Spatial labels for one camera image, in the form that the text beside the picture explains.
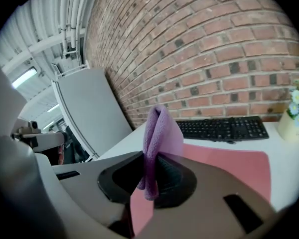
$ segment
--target black slot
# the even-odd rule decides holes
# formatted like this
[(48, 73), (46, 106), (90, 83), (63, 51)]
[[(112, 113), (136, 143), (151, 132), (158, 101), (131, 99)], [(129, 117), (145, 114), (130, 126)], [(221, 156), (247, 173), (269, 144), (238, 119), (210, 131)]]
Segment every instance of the black slot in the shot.
[(247, 234), (264, 223), (240, 196), (228, 195), (224, 200)]
[(80, 175), (77, 171), (71, 171), (71, 172), (66, 172), (66, 173), (59, 173), (56, 175), (56, 177), (58, 177), (59, 180), (64, 180), (64, 179), (68, 179), (74, 176)]

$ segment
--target ceiling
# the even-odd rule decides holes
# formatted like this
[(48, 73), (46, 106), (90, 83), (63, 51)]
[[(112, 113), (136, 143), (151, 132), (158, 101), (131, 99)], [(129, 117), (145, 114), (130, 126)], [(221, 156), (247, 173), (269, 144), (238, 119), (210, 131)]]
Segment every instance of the ceiling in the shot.
[[(94, 0), (64, 1), (68, 50), (62, 46), (61, 0), (27, 1), (14, 11), (0, 32), (0, 67), (9, 80), (13, 82), (32, 67), (37, 70), (17, 90), (28, 101), (19, 117), (37, 121), (41, 129), (62, 118), (60, 108), (47, 112), (57, 104), (51, 86), (55, 73), (66, 72), (84, 61), (85, 29)], [(72, 10), (78, 11), (74, 14), (79, 37), (76, 48), (70, 43)]]

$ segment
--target white pipe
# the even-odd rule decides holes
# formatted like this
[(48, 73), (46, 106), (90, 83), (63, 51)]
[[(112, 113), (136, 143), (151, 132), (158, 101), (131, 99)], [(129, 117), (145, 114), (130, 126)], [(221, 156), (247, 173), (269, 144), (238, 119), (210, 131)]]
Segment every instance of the white pipe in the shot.
[(80, 32), (80, 28), (81, 28), (81, 24), (82, 24), (82, 12), (83, 12), (83, 8), (85, 7), (87, 3), (87, 0), (80, 0), (80, 4), (79, 4), (79, 8), (78, 8), (78, 15), (76, 18), (76, 29), (74, 30), (75, 32), (75, 43), (74, 43), (74, 47), (77, 47), (77, 49), (79, 50), (80, 47), (79, 46), (79, 32)]
[(75, 31), (80, 0), (74, 0), (71, 15), (71, 47), (75, 48)]
[(61, 8), (60, 8), (60, 26), (61, 26), (61, 33), (62, 33), (62, 46), (63, 52), (68, 51), (68, 45), (66, 41), (66, 9), (67, 9), (67, 1), (68, 0), (61, 0)]

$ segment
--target brick wall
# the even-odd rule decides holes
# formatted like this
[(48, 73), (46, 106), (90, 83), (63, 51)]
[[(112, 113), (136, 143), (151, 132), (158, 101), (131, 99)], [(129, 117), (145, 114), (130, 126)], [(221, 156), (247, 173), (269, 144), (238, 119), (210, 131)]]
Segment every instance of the brick wall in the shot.
[(277, 120), (299, 79), (299, 36), (273, 0), (96, 0), (86, 57), (134, 127), (157, 103)]

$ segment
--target flower pot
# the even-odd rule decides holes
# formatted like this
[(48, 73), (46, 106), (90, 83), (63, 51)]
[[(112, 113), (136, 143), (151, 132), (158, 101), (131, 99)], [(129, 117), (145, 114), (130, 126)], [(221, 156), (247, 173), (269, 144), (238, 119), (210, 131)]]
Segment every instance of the flower pot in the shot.
[(285, 141), (299, 141), (299, 126), (296, 126), (295, 121), (287, 114), (287, 111), (284, 112), (279, 121), (278, 133)]

